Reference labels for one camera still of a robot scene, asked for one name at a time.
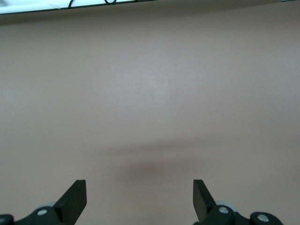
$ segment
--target beige wall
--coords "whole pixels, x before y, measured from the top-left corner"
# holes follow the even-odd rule
[[[300,1],[0,17],[0,212],[86,179],[78,225],[192,225],[192,181],[299,224]]]

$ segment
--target black wire loop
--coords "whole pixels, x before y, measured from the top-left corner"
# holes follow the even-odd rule
[[[71,8],[73,1],[74,1],[74,0],[71,0],[71,1],[70,1],[68,8]]]
[[[113,2],[108,2],[107,0],[104,1],[107,3],[107,5],[113,5],[114,3],[116,3],[117,0],[113,0]]]

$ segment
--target black cable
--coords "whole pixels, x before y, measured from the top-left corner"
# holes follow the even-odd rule
[[[68,7],[68,8],[71,8],[73,1],[74,1],[74,0],[71,0],[71,1],[70,1],[69,7]]]
[[[108,2],[107,0],[104,0],[104,1],[107,3],[107,5],[113,5],[114,3],[116,3],[117,0],[113,0],[112,3]]]

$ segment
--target screw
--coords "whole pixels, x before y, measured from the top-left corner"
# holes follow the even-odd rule
[[[259,214],[259,215],[257,216],[257,218],[258,218],[260,221],[263,221],[263,222],[269,222],[269,218],[268,218],[266,215],[264,215],[264,214]]]
[[[41,216],[41,215],[46,214],[46,213],[47,213],[47,210],[40,210],[40,211],[37,212],[37,215]]]
[[[14,218],[12,215],[4,214],[0,215],[0,225],[13,225]]]
[[[225,208],[224,206],[220,207],[219,211],[223,214],[227,214],[229,212],[229,210],[227,208]]]

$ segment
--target black plastic part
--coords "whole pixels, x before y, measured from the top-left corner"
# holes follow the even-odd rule
[[[14,217],[9,214],[0,215],[0,225],[13,225]]]
[[[46,212],[43,215],[38,215],[38,212],[44,210]],[[60,219],[57,216],[54,208],[47,206],[39,208],[33,213],[31,213],[29,216],[16,221],[15,225],[60,225]]]
[[[86,206],[85,180],[77,180],[66,193],[55,203],[60,221],[66,225],[74,225]]]
[[[206,218],[212,208],[217,205],[203,180],[194,180],[193,205],[200,223]]]
[[[41,207],[15,222],[12,215],[0,215],[0,225],[74,225],[86,203],[85,180],[77,180],[53,207]]]
[[[268,218],[268,222],[263,222],[258,219],[258,215],[265,215]],[[251,225],[283,225],[282,222],[272,214],[266,212],[254,212],[250,216],[250,224]]]
[[[228,213],[220,212],[221,207],[226,208]],[[216,205],[203,220],[202,225],[234,225],[234,222],[235,216],[232,209],[223,205]]]
[[[283,225],[269,213],[254,212],[247,219],[227,206],[216,205],[203,180],[194,180],[193,204],[199,219],[194,225]],[[222,213],[219,210],[221,207],[225,207],[228,212]],[[266,216],[268,222],[261,221],[258,218],[260,214]]]

